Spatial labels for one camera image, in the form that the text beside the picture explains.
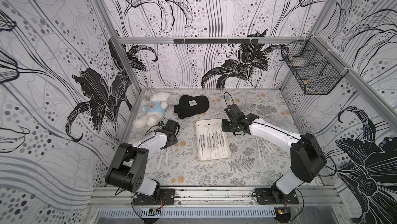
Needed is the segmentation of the straw later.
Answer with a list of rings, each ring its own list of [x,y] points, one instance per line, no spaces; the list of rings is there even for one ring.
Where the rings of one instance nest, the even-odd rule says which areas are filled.
[[[223,131],[220,131],[220,139],[221,139],[221,149],[222,149],[222,154],[223,157],[227,157],[227,151],[226,151],[226,146],[225,146],[225,139],[224,139],[224,134]]]

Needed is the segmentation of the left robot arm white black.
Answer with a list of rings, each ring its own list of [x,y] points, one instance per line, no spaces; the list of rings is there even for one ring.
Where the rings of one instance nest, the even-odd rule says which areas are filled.
[[[157,201],[160,198],[160,183],[145,176],[147,161],[158,150],[175,145],[179,131],[180,124],[168,120],[142,141],[122,143],[108,168],[105,183]]]

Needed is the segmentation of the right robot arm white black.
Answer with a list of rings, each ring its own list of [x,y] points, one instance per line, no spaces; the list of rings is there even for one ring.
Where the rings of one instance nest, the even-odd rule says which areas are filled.
[[[290,156],[290,169],[271,187],[274,198],[282,199],[318,176],[327,160],[314,135],[292,133],[272,125],[255,114],[245,115],[236,105],[224,109],[222,131],[235,136],[253,135],[278,146]]]

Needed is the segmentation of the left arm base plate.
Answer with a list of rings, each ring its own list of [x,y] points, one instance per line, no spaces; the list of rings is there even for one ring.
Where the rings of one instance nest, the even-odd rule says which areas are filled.
[[[160,188],[156,190],[153,195],[147,196],[137,193],[132,198],[133,205],[155,205],[155,206],[169,206],[174,204],[175,189],[174,188]]]

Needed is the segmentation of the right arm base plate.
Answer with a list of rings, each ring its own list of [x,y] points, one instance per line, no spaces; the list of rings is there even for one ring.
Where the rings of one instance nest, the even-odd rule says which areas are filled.
[[[293,190],[288,195],[283,194],[278,189],[273,188],[255,188],[252,197],[256,199],[259,205],[294,205],[299,204],[296,192]]]

